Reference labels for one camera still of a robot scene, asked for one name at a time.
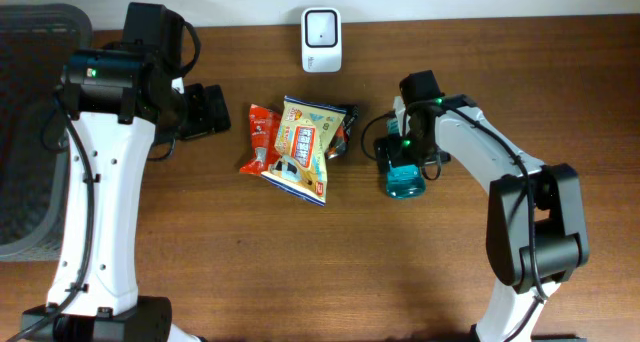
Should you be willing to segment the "black red snack packet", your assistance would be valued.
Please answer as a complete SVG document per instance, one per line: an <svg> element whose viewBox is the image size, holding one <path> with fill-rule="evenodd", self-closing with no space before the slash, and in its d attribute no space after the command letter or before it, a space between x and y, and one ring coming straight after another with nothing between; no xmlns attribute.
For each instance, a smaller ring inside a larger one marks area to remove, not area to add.
<svg viewBox="0 0 640 342"><path fill-rule="evenodd" d="M359 108L355 104L344 104L341 105L341 108L346 110L346 114L341 125L336 130L336 133L329 144L329 148L325 152L325 157L327 159L343 156L347 152L352 127L359 116Z"/></svg>

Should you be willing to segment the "blue mouthwash bottle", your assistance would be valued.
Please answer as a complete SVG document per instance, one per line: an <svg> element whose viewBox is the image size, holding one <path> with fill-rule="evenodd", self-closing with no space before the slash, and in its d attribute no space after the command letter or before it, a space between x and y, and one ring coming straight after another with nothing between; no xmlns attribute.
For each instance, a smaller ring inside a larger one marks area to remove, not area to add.
<svg viewBox="0 0 640 342"><path fill-rule="evenodd" d="M426 183L420 168L410 156L412 142L400 135L396 118L386 122L387 126L387 165L386 192L395 199L419 197L426 191Z"/></svg>

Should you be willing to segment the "red Hacks candy bag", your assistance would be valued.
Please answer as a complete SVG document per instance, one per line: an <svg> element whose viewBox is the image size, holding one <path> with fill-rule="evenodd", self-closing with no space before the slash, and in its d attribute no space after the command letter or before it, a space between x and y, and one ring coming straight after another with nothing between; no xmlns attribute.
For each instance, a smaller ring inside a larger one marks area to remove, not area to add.
<svg viewBox="0 0 640 342"><path fill-rule="evenodd" d="M242 174L260 176L279 159L280 154L274 144L280 123L280 113L256 104L251 105L249 131L253 157L239 169Z"/></svg>

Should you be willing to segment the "beige wet wipes pack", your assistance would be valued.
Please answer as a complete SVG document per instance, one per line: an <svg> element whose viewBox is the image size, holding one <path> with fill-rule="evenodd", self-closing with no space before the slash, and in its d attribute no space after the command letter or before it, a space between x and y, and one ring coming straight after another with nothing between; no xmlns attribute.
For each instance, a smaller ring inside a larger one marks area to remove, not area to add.
<svg viewBox="0 0 640 342"><path fill-rule="evenodd" d="M341 126L341 107L284 97L284 110L273 143L278 159L261 176L272 185L318 206L326 203L325 153Z"/></svg>

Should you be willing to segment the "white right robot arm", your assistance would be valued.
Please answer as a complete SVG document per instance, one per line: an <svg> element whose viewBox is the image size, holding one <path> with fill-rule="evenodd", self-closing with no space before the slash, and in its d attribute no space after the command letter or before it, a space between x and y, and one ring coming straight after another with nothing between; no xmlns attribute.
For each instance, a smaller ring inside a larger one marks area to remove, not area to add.
<svg viewBox="0 0 640 342"><path fill-rule="evenodd" d="M373 159L389 197L418 197L429 165L451 159L488 195L486 253L496 277L483 317L465 341L530 341L549 298L590 256L578 173L517 147L465 94L446 95L430 70L399 84Z"/></svg>

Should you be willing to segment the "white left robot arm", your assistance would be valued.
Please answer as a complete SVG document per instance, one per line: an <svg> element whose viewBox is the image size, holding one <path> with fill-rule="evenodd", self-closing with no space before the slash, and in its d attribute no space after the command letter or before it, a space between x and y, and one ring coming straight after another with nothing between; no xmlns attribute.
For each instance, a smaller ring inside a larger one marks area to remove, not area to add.
<svg viewBox="0 0 640 342"><path fill-rule="evenodd" d="M122 38L74 52L53 95L69 140L60 261L17 340L187 341L165 297L143 296L135 238L151 149L227 131L219 86L184 85L182 42L195 28L161 4L128 6Z"/></svg>

